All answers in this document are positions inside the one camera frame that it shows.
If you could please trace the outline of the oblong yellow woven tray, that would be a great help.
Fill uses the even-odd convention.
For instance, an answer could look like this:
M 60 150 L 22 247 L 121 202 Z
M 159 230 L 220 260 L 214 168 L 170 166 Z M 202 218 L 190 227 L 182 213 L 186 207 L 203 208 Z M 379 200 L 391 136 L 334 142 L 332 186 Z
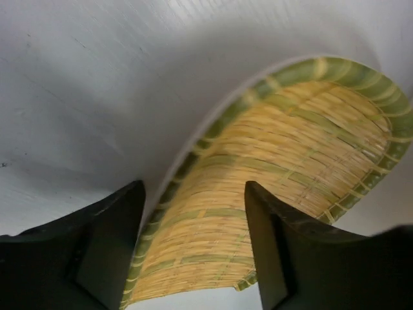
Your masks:
M 179 161 L 138 238 L 130 304 L 256 283 L 247 181 L 331 224 L 412 141 L 412 106 L 388 77 L 347 59 L 300 61 L 235 96 Z

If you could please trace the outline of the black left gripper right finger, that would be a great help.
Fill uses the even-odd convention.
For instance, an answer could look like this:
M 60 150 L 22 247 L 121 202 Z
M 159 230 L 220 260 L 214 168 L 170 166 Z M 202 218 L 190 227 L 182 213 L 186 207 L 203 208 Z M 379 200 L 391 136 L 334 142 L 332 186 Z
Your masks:
M 325 224 L 254 181 L 245 210 L 264 309 L 411 309 L 412 226 L 362 236 Z

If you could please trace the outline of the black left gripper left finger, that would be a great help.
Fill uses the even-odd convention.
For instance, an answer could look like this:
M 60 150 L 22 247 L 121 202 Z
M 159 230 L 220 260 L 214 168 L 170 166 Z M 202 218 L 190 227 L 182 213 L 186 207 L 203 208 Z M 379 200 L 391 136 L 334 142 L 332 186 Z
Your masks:
M 2 309 L 118 309 L 146 200 L 142 181 L 1 237 Z

